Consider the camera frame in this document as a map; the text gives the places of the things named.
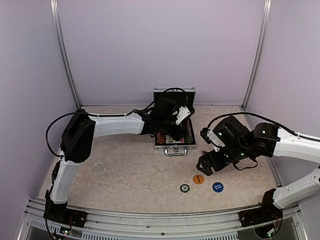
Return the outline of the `green poker chip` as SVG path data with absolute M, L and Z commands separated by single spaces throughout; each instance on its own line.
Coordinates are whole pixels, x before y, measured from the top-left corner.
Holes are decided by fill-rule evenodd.
M 190 191 L 190 186 L 188 184 L 182 184 L 179 189 L 182 193 L 188 193 Z

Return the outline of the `aluminium poker set case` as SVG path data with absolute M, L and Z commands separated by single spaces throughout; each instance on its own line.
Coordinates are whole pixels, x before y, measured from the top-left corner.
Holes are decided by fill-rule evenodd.
M 154 137 L 154 149 L 156 151 L 162 151 L 168 157 L 182 157 L 187 155 L 188 150 L 194 150 L 197 148 L 196 138 L 191 119 L 192 115 L 184 120 L 189 120 L 195 144 L 188 144 L 185 142 L 176 144 L 166 143 L 166 138 L 171 137 L 167 132 L 169 126 L 176 125 L 175 121 L 177 118 L 173 115 L 173 113 L 177 111 L 179 107 L 187 106 L 189 108 L 194 108 L 195 96 L 196 88 L 192 86 L 153 88 L 153 100 L 155 104 L 153 112 L 155 113 L 156 117 L 164 121 L 164 123 L 166 124 L 166 126 L 161 127 L 158 131 L 165 133 L 165 144 L 156 145 L 156 135 L 158 132 Z

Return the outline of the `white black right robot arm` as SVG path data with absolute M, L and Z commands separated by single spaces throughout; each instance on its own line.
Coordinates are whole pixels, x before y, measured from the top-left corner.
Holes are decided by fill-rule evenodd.
M 219 172 L 229 165 L 235 169 L 244 159 L 254 163 L 257 158 L 286 157 L 320 162 L 320 139 L 303 135 L 288 127 L 258 114 L 253 116 L 263 121 L 249 130 L 237 118 L 237 113 L 227 113 L 215 117 L 220 122 L 211 129 L 209 126 L 200 132 L 201 137 L 214 145 L 214 150 L 199 157 L 196 168 L 206 176 Z M 214 144 L 219 139 L 222 145 Z M 264 193 L 260 207 L 256 210 L 256 218 L 266 222 L 277 210 L 281 210 L 294 202 L 300 201 L 320 191 L 320 169 L 295 182 L 273 188 Z

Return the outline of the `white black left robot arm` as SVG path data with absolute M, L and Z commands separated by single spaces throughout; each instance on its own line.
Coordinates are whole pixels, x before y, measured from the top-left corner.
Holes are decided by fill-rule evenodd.
M 185 135 L 182 122 L 195 112 L 188 106 L 191 99 L 185 89 L 171 87 L 144 109 L 123 114 L 98 114 L 78 109 L 56 118 L 54 124 L 71 117 L 61 135 L 60 153 L 54 153 L 59 161 L 51 174 L 51 187 L 45 193 L 44 218 L 63 223 L 75 215 L 86 216 L 83 211 L 69 210 L 67 201 L 75 173 L 91 155 L 95 138 L 125 134 L 155 137 L 159 132 L 165 132 L 179 141 Z

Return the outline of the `red playing card deck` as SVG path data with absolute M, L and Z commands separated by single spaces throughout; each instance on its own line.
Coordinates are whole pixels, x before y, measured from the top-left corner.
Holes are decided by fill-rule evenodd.
M 179 140 L 175 140 L 174 138 L 169 136 L 166 138 L 166 143 L 167 144 L 182 144 L 182 143 L 184 143 L 184 139 L 181 138 Z

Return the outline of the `right chip row in case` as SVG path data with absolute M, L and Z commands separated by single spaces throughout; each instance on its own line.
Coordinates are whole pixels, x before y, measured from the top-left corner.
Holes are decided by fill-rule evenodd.
M 182 127 L 184 129 L 184 135 L 183 135 L 184 142 L 186 144 L 194 145 L 195 144 L 195 139 L 194 139 L 194 135 L 193 135 L 193 131 L 192 131 L 191 125 L 190 125 L 190 121 L 188 119 L 185 119 L 182 122 Z

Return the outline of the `orange big blind button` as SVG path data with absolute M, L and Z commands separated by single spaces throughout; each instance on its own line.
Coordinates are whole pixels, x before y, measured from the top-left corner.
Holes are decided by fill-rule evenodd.
M 205 181 L 204 177 L 202 175 L 200 175 L 200 174 L 194 175 L 192 180 L 196 185 L 201 185 Z

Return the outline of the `blue small blind button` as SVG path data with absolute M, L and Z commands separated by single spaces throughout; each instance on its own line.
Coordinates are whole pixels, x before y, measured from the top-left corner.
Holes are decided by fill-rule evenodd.
M 224 190 L 224 185 L 221 182 L 215 182 L 212 185 L 212 190 L 216 193 L 221 193 Z

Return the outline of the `front aluminium rail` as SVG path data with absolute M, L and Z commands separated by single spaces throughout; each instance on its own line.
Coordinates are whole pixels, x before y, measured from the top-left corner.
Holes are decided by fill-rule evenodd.
M 62 235 L 63 224 L 43 218 L 44 201 L 29 200 L 16 239 L 29 239 L 33 230 L 41 230 L 41 239 L 49 239 L 50 230 L 63 240 L 236 240 L 242 232 L 256 238 L 259 228 L 242 226 L 241 208 L 192 213 L 131 213 L 73 205 L 70 209 L 86 212 L 86 221 Z

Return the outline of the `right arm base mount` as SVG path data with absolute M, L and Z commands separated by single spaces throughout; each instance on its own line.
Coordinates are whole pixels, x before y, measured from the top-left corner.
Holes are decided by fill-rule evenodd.
M 243 228 L 262 224 L 265 221 L 265 217 L 263 216 L 263 212 L 260 208 L 240 211 L 238 216 Z

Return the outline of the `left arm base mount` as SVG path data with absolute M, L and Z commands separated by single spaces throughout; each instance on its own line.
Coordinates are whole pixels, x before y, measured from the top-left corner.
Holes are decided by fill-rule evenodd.
M 84 228 L 88 213 L 70 208 L 46 209 L 43 217 L 46 220 L 68 225 L 70 227 Z

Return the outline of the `right aluminium frame post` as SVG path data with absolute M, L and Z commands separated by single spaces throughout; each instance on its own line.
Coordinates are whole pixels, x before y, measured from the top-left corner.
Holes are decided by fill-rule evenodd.
M 249 76 L 248 86 L 244 95 L 244 99 L 241 107 L 246 110 L 249 106 L 251 96 L 253 94 L 254 85 L 257 79 L 259 66 L 264 50 L 265 38 L 267 35 L 267 28 L 269 23 L 269 17 L 271 12 L 272 0 L 265 0 L 262 11 L 262 19 L 260 24 L 260 30 L 258 35 L 257 47 L 254 55 L 253 65 Z

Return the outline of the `aluminium frame post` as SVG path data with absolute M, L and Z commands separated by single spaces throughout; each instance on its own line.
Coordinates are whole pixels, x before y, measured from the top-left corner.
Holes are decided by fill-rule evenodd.
M 260 24 L 260 30 L 258 35 L 257 47 L 254 55 L 253 65 L 249 76 L 248 86 L 244 95 L 244 99 L 241 107 L 246 110 L 249 106 L 251 96 L 253 94 L 254 85 L 257 79 L 259 66 L 264 50 L 265 38 L 267 35 L 267 28 L 269 23 L 269 17 L 271 12 L 272 0 L 265 0 L 262 11 L 262 19 Z
M 60 11 L 59 11 L 59 2 L 57 0 L 50 0 L 50 8 L 51 8 L 53 23 L 55 27 L 56 36 L 57 36 L 59 51 L 62 59 L 62 64 L 63 64 L 63 68 L 67 78 L 68 87 L 71 93 L 73 103 L 75 107 L 79 109 L 81 108 L 82 104 L 81 104 L 77 87 L 72 75 L 71 65 L 68 58 L 66 44 L 64 41 L 62 22 L 61 22 Z

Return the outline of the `left aluminium frame post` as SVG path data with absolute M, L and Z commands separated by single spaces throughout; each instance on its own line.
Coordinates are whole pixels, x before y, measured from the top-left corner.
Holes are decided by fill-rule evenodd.
M 72 75 L 71 65 L 68 58 L 66 44 L 64 41 L 62 22 L 61 22 L 60 11 L 59 11 L 59 2 L 57 0 L 50 0 L 50 8 L 51 8 L 53 23 L 55 27 L 56 36 L 57 36 L 59 51 L 62 59 L 62 64 L 63 64 L 63 68 L 67 78 L 68 87 L 71 93 L 73 103 L 75 107 L 79 109 L 81 108 L 82 104 L 81 104 L 77 87 Z

